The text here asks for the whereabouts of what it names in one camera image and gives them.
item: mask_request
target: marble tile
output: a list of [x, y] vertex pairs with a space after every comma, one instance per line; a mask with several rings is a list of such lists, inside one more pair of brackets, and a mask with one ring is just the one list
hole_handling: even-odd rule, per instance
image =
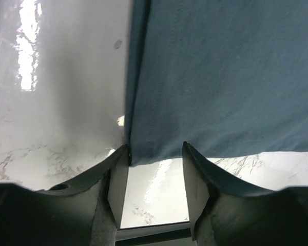
[[0, 0], [0, 182], [46, 189], [123, 143], [131, 0]]

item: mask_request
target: marble floor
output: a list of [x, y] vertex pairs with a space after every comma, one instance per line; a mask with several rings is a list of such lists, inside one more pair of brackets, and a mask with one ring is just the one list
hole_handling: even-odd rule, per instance
[[[39, 190], [122, 144], [131, 0], [0, 0], [0, 182]], [[308, 153], [211, 159], [269, 189], [308, 186]], [[130, 168], [122, 227], [188, 220], [181, 159]]]

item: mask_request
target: dark plastic part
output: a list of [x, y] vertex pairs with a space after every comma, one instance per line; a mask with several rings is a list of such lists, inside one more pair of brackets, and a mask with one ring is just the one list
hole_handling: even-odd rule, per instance
[[[188, 143], [183, 164], [193, 166], [207, 186], [196, 196], [209, 194], [200, 218], [190, 216], [199, 246], [308, 245], [308, 187], [263, 189], [229, 174]], [[187, 198], [190, 181], [185, 178]], [[199, 207], [188, 203], [189, 214], [199, 214]]]
[[129, 163], [127, 146], [48, 191], [0, 183], [0, 245], [88, 246], [93, 229], [100, 234], [93, 223], [98, 201], [107, 200], [109, 170], [121, 162]]

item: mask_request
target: blue fabric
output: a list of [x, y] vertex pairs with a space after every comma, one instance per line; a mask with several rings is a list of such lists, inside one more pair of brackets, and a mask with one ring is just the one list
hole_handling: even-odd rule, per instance
[[308, 151], [308, 1], [155, 0], [146, 26], [133, 165], [183, 141], [206, 157]]

